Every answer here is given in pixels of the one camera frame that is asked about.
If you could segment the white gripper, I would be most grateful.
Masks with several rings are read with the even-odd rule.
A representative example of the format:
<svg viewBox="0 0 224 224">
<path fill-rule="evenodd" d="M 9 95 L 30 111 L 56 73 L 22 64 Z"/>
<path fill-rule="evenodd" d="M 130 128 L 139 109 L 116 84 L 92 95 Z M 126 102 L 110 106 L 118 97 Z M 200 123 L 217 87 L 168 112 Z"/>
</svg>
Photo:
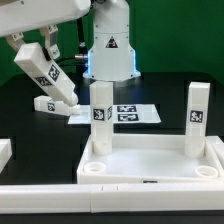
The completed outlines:
<svg viewBox="0 0 224 224">
<path fill-rule="evenodd" d="M 7 43 L 18 52 L 24 44 L 22 32 L 41 28 L 46 60 L 55 60 L 60 56 L 58 28 L 51 24 L 81 18 L 90 7 L 90 0 L 0 0 L 0 37 L 7 36 Z"/>
</svg>

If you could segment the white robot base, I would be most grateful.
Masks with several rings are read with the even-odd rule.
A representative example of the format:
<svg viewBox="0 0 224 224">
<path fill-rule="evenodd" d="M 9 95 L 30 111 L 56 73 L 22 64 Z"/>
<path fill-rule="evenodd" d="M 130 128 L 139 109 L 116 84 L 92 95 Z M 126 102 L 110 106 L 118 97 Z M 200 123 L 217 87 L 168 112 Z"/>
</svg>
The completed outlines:
<svg viewBox="0 0 224 224">
<path fill-rule="evenodd" d="M 129 5 L 126 0 L 95 0 L 93 45 L 88 51 L 85 79 L 119 85 L 141 76 L 129 39 Z"/>
</svg>

